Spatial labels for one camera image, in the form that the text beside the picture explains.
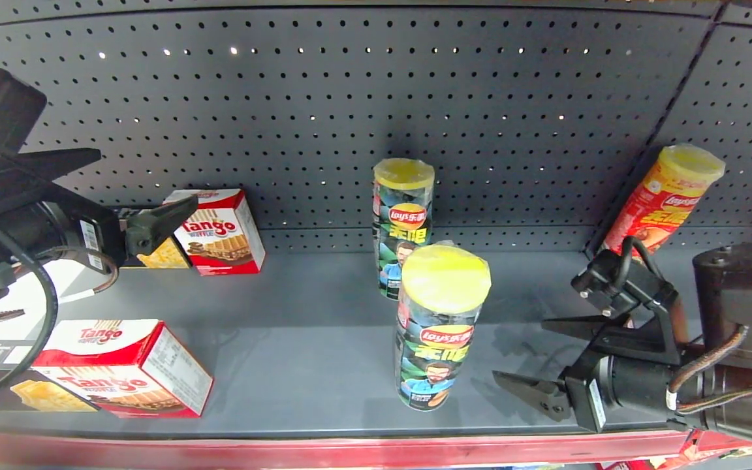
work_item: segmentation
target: red shelf edge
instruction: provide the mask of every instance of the red shelf edge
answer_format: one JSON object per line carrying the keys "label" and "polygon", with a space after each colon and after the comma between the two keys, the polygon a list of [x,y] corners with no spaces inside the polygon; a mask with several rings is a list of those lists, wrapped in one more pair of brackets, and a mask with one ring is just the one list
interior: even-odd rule
{"label": "red shelf edge", "polygon": [[685,432],[313,440],[124,441],[0,433],[0,463],[67,467],[478,467],[675,455]]}

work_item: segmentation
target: lay's logo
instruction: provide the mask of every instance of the lay's logo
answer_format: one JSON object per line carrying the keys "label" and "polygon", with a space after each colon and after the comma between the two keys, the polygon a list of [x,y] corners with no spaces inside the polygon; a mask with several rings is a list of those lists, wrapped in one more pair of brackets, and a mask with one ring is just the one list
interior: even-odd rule
{"label": "lay's logo", "polygon": [[395,226],[405,230],[416,230],[426,223],[428,212],[420,204],[402,202],[390,209],[388,218]]}
{"label": "lay's logo", "polygon": [[673,208],[693,208],[695,204],[698,204],[699,200],[701,200],[700,197],[681,197],[672,195],[663,201],[663,208],[665,209],[667,206],[672,206]]}
{"label": "lay's logo", "polygon": [[474,332],[475,327],[470,324],[442,324],[420,331],[420,341],[435,348],[456,350],[465,346]]}

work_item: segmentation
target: red and white box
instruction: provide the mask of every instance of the red and white box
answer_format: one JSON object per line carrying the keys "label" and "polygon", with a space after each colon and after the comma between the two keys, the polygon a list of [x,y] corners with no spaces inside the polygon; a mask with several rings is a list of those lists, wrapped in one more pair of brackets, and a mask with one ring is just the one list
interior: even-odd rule
{"label": "red and white box", "polygon": [[163,321],[61,321],[33,369],[117,416],[199,417],[213,377]]}
{"label": "red and white box", "polygon": [[266,250],[241,189],[177,190],[164,204],[199,196],[197,210],[176,230],[176,239],[203,276],[256,274]]}

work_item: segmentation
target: barcode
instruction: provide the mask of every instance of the barcode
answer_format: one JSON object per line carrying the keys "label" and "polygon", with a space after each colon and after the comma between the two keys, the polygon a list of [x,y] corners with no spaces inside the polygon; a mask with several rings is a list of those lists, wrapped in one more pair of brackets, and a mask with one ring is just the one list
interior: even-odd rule
{"label": "barcode", "polygon": [[[80,231],[83,232],[83,242],[86,243],[87,249],[101,250],[101,247],[98,245],[98,234],[95,232],[95,226],[81,220]],[[96,270],[104,270],[104,262],[93,254],[89,255],[89,264],[95,267]]]}

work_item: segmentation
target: wafer image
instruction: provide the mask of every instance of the wafer image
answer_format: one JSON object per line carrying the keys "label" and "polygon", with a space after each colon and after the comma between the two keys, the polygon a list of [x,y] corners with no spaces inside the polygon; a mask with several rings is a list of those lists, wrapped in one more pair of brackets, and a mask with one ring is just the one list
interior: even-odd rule
{"label": "wafer image", "polygon": [[182,408],[178,399],[167,392],[167,390],[153,390],[152,392],[135,393],[128,396],[118,396],[117,398],[102,398],[102,396],[90,396],[96,403],[105,403],[107,405],[116,405],[116,407],[135,408],[143,411],[173,411],[176,408]]}
{"label": "wafer image", "polygon": [[203,254],[205,253],[205,245],[199,242],[191,242],[187,245],[188,254]]}
{"label": "wafer image", "polygon": [[248,261],[251,258],[251,250],[248,248],[248,240],[245,235],[225,238],[205,244],[205,254],[208,258],[223,259],[225,261]]}
{"label": "wafer image", "polygon": [[96,411],[52,382],[24,381],[10,387],[26,407],[37,411]]}

